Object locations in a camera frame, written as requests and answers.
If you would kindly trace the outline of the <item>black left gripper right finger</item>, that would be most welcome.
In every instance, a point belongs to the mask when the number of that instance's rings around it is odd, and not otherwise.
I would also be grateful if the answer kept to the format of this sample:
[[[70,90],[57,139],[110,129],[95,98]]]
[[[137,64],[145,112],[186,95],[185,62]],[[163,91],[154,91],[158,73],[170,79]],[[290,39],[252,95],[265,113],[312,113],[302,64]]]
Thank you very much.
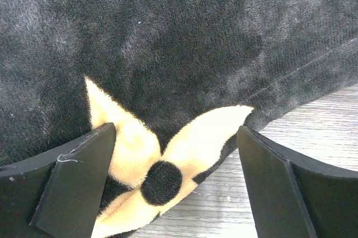
[[[356,171],[244,126],[237,143],[258,237],[357,237]]]

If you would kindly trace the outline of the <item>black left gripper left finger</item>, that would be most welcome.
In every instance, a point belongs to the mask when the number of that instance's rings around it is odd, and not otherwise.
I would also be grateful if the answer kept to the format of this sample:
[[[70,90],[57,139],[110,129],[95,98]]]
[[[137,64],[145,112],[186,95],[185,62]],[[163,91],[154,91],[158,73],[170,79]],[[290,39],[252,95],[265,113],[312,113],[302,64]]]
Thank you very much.
[[[106,123],[1,167],[1,237],[90,237],[115,139]]]

